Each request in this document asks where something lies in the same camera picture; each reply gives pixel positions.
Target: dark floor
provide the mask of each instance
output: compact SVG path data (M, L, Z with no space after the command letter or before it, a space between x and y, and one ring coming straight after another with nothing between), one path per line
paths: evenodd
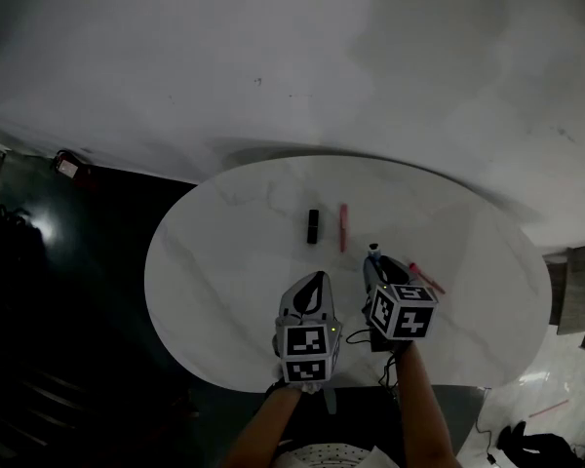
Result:
M215 466L262 396L221 389L184 370L158 339L143 292L150 239L167 210L193 186L108 169L95 169L94 178L95 190L79 187L52 171L48 160L14 154L0 175L0 205L27 210L44 239L49 277L27 289L34 310L43 305L45 357L66 362L68 354L72 366L87 361L93 373L129 363L141 373L186 382L199 417L181 421L150 456L160 466ZM448 386L435 391L458 450L483 392ZM382 393L378 387L360 390L356 401Z

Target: person's right arm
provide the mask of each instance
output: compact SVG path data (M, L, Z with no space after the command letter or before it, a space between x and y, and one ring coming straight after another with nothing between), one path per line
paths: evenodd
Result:
M408 468L458 468L450 435L416 345L397 364Z

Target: person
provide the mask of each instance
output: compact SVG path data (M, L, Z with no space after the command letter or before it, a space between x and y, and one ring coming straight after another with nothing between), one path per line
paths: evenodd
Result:
M506 426L498 436L496 447L502 450L518 468L537 466L580 467L581 459L572 452L569 444L552 433L525 435L527 424L521 421L512 432Z
M337 413L329 414L322 391L309 395L279 382L269 389L221 468L459 467L415 344L400 355L396 364L401 414L384 390L374 390L375 402L361 402L340 397L362 389L339 389Z

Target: white furniture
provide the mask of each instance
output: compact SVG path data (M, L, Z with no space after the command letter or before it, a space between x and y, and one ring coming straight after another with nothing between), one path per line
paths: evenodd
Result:
M341 203L349 208L346 253L338 243ZM306 244L310 209L320 210L317 245ZM537 249L465 187L366 158L265 161L187 193L160 223L147 256L154 328L197 376L263 392L278 365L271 338L280 298L301 277L325 270L344 335L366 327L362 263L372 242L415 261L447 292L429 337L418 343L432 383L494 387L530 364L551 308ZM387 358L342 339L331 385L375 385Z

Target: red marker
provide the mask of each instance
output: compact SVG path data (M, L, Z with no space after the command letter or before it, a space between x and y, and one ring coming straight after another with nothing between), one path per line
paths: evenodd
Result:
M429 279L427 276L425 276L422 270L420 270L420 267L418 267L418 265L415 263L411 263L409 265L409 270L414 274L418 274L424 280L424 282L431 286L431 288L434 290L438 290L441 294L447 294L447 292L445 292L438 283L436 283L433 279Z
M347 228L349 227L349 208L340 205L340 252L347 251Z

